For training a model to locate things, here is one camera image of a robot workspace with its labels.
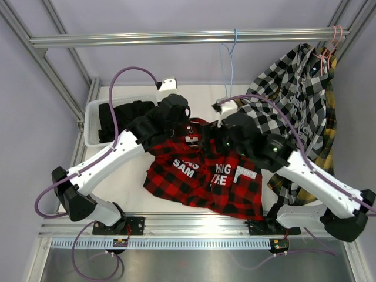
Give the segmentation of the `red black plaid shirt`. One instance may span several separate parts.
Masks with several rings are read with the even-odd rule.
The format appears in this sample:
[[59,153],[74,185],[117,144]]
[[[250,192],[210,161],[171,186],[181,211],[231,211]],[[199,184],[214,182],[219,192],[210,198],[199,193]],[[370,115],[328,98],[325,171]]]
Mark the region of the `red black plaid shirt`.
[[231,150],[204,154],[199,146],[208,122],[192,118],[174,136],[149,150],[155,157],[143,187],[155,197],[218,214],[262,221],[261,169]]

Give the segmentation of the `black polo shirt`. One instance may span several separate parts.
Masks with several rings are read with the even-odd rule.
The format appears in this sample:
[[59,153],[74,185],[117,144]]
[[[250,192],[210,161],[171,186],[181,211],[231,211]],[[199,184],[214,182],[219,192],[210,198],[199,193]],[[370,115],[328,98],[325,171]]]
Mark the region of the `black polo shirt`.
[[[125,130],[126,126],[135,118],[143,116],[154,107],[155,104],[153,102],[141,100],[114,107],[119,133]],[[99,105],[99,121],[99,143],[112,142],[115,138],[115,127],[108,103]]]

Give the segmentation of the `light blue wire hanger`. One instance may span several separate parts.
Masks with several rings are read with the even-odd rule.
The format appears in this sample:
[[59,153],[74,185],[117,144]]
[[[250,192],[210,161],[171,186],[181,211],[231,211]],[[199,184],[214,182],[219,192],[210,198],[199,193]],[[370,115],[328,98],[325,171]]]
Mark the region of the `light blue wire hanger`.
[[[234,56],[234,50],[237,45],[238,41],[238,29],[234,28],[234,38],[233,38],[233,44],[231,47],[228,47],[225,43],[221,43],[219,45],[219,58],[220,58],[220,67],[221,67],[221,74],[223,78],[223,86],[224,91],[227,98],[230,98],[232,96],[233,92],[233,83],[234,83],[234,64],[233,64],[233,56]],[[223,53],[222,50],[225,49],[228,54],[229,58],[229,65],[230,65],[230,78],[229,78],[229,84],[227,83],[227,76],[225,74],[225,67],[224,67],[224,59],[223,59]]]

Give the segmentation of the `white plastic basket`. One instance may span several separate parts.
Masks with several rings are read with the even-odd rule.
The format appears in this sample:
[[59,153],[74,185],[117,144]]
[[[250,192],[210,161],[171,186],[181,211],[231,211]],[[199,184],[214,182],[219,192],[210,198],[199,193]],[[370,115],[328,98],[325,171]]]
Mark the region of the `white plastic basket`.
[[[133,96],[122,96],[112,98],[114,107],[132,103],[134,101],[151,101],[157,105],[157,96],[154,94],[139,94]],[[99,106],[101,104],[108,104],[107,99],[94,100],[88,103],[85,109],[85,121],[83,126],[83,135],[85,139],[85,145],[87,147],[104,147],[109,142],[102,143],[99,140],[98,130],[101,129],[99,119]]]

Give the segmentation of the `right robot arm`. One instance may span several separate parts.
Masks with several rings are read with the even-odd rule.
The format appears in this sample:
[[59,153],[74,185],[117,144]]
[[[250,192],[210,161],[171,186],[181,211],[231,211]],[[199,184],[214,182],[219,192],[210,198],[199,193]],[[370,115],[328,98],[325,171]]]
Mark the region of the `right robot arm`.
[[306,160],[287,139],[262,134],[251,117],[237,112],[223,121],[204,125],[202,148],[209,156],[216,150],[233,151],[257,167],[292,181],[321,202],[313,206],[274,204],[266,217],[270,232],[295,227],[319,229],[341,241],[353,242],[364,231],[375,193],[340,182]]

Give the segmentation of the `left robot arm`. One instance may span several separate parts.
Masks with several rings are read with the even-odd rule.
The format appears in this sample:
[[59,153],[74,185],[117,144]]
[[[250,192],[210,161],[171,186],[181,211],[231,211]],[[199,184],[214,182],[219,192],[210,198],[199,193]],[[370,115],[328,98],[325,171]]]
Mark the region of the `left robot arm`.
[[102,223],[113,234],[126,228],[127,217],[115,202],[96,197],[94,188],[126,162],[146,153],[171,138],[189,121],[188,101],[170,94],[157,106],[136,117],[119,135],[117,141],[68,170],[57,167],[52,172],[54,192],[73,222],[91,219]]

